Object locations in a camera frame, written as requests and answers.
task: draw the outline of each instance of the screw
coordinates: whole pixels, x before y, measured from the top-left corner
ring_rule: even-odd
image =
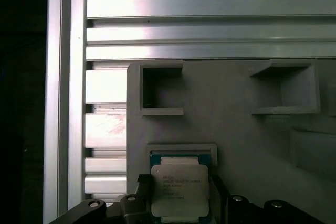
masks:
[[[237,201],[237,202],[243,201],[243,199],[241,198],[241,196],[235,196],[235,197],[233,197],[233,200]]]
[[[96,201],[90,202],[89,206],[90,207],[98,207],[99,206],[99,202],[96,202]]]
[[[281,208],[282,204],[279,203],[279,202],[272,202],[272,206],[275,207],[275,208]]]

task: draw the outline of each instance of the aluminum profile frame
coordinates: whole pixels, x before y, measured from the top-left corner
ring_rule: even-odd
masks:
[[[70,1],[48,1],[43,223],[68,210]]]

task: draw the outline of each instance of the silver metal frame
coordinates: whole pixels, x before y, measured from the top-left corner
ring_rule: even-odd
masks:
[[[68,210],[70,4],[48,1],[43,223]]]
[[[71,0],[68,209],[84,200],[86,0]]]

